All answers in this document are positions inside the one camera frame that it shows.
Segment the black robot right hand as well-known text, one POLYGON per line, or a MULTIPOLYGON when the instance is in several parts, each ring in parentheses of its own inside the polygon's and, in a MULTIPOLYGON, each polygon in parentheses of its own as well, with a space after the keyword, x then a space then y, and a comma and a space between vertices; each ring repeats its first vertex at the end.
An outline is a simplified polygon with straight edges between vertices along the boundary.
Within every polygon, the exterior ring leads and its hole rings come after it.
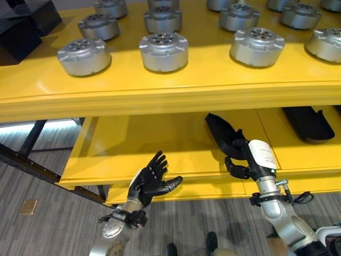
POLYGON ((267 142, 262 140, 234 140, 234 145, 239 147, 242 160, 246 160, 248 166, 235 165, 231 157, 225 158, 225 166, 229 174, 238 179, 252 178, 254 181, 277 176, 277 165, 274 155, 267 142))

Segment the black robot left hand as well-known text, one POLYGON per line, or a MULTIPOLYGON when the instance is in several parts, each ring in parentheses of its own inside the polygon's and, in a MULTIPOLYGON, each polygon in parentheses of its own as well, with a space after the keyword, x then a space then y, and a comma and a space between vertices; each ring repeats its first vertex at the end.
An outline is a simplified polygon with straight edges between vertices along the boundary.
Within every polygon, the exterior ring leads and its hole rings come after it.
POLYGON ((165 154, 161 150, 158 151, 147 166, 141 169, 132 180, 127 198, 138 200, 144 209, 150 205, 153 197, 168 194, 177 188, 183 178, 177 176, 168 181, 163 180, 167 166, 165 154))

